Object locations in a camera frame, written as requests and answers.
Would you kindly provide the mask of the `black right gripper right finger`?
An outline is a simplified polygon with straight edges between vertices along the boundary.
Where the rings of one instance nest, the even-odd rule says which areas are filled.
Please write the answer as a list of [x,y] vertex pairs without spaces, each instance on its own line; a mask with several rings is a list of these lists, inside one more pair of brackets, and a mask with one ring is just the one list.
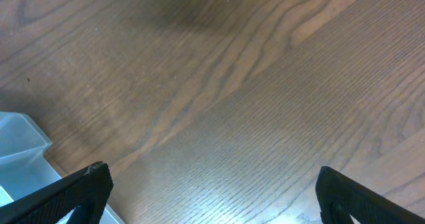
[[323,166],[320,169],[315,193],[324,224],[424,224],[424,218],[389,201],[365,186]]

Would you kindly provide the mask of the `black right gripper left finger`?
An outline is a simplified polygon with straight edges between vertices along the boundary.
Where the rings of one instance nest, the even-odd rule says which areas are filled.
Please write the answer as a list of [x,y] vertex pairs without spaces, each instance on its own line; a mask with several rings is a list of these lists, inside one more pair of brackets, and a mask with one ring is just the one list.
[[99,224],[113,189],[109,167],[95,162],[1,208],[2,223]]

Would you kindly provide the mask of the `clear plastic storage bin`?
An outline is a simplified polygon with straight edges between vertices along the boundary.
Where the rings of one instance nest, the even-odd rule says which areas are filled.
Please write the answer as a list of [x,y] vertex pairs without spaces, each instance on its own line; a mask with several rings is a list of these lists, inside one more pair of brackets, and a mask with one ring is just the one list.
[[26,114],[1,113],[1,206],[61,179],[43,152],[52,141]]

